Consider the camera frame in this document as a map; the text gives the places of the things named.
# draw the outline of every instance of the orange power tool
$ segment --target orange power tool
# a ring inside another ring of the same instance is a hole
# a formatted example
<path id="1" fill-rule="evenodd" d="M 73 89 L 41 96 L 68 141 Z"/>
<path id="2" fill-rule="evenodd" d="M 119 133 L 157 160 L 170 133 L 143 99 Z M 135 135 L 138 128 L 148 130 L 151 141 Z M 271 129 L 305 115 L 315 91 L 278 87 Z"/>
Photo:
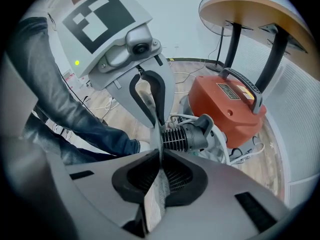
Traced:
<path id="1" fill-rule="evenodd" d="M 241 146 L 262 128 L 267 112 L 262 100 L 257 87 L 231 68 L 217 76 L 197 76 L 188 95 L 193 114 L 208 114 L 226 135 L 229 149 Z"/>

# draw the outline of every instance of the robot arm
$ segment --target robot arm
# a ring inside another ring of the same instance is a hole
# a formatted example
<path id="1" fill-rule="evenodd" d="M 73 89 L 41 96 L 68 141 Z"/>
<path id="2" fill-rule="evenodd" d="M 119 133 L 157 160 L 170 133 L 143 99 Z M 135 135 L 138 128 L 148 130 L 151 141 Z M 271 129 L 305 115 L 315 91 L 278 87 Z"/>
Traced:
<path id="1" fill-rule="evenodd" d="M 164 125 L 174 101 L 175 78 L 147 23 L 151 16 L 135 0 L 81 0 L 57 31 L 78 78 L 88 75 L 96 90 L 106 88 L 124 108 L 149 128 Z M 135 87 L 149 82 L 155 118 Z"/>

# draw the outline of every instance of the black carrying handle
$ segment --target black carrying handle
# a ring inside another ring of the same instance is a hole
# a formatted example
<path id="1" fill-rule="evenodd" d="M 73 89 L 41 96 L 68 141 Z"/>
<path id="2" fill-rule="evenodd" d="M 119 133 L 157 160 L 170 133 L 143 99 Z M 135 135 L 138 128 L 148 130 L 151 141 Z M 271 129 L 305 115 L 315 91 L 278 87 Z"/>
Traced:
<path id="1" fill-rule="evenodd" d="M 262 94 L 258 90 L 258 88 L 243 74 L 240 74 L 239 72 L 235 71 L 234 69 L 230 67 L 226 67 L 221 70 L 219 73 L 219 77 L 226 80 L 228 75 L 232 75 L 235 78 L 237 78 L 241 83 L 245 85 L 249 89 L 249 91 L 252 93 L 254 97 L 253 105 L 251 108 L 251 111 L 253 114 L 258 114 L 260 112 L 261 106 L 262 106 Z"/>

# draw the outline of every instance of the round wooden table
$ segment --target round wooden table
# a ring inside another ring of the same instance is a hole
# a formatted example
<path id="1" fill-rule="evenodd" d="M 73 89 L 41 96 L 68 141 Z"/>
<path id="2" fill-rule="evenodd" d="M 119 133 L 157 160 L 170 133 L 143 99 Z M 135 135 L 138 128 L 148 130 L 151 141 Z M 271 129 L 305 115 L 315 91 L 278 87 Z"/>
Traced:
<path id="1" fill-rule="evenodd" d="M 320 80 L 320 58 L 312 34 L 302 19 L 280 4 L 270 0 L 211 0 L 203 5 L 200 16 L 232 30 L 225 68 L 232 65 L 241 34 L 272 47 L 255 84 L 261 92 L 272 79 L 283 56 Z"/>

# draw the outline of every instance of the person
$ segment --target person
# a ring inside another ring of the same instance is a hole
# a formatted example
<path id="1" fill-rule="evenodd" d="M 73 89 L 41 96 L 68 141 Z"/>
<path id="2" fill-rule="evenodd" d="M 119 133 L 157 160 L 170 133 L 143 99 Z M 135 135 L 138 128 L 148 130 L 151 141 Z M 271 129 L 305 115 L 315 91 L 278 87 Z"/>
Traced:
<path id="1" fill-rule="evenodd" d="M 69 93 L 49 45 L 48 1 L 37 0 L 28 9 L 11 35 L 7 54 L 37 96 L 37 110 L 57 125 L 112 155 L 75 147 L 33 114 L 27 120 L 23 137 L 39 144 L 46 152 L 59 154 L 65 165 L 129 156 L 143 151 L 142 146 L 148 150 L 148 143 L 129 139 L 124 131 L 104 125 Z"/>

